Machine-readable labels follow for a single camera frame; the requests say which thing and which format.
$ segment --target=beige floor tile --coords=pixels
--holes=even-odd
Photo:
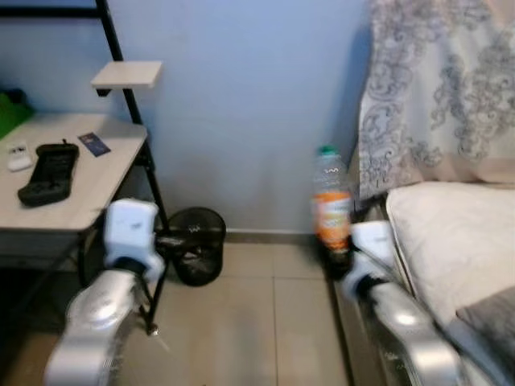
[[[222,276],[272,277],[274,275],[273,249],[266,244],[224,245]]]
[[[219,277],[200,288],[168,282],[159,335],[136,331],[122,386],[276,385],[271,278]]]
[[[2,386],[43,386],[44,370],[59,337],[30,333],[4,354],[9,356],[6,373],[0,376]]]
[[[275,279],[278,386],[345,386],[326,283]]]
[[[307,245],[272,244],[275,277],[322,279],[323,270],[315,251]]]

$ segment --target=gray pillow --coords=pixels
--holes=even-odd
[[[456,314],[488,342],[492,353],[515,376],[515,287],[464,307]]]

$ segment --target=white mattress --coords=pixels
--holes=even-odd
[[[515,285],[515,191],[420,183],[391,191],[386,208],[417,297],[497,383],[508,384],[455,312]]]

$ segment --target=bottle cap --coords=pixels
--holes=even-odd
[[[334,146],[325,145],[319,148],[319,155],[338,155],[338,150]]]

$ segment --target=card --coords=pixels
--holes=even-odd
[[[79,139],[95,157],[109,153],[111,149],[95,133],[80,135]]]

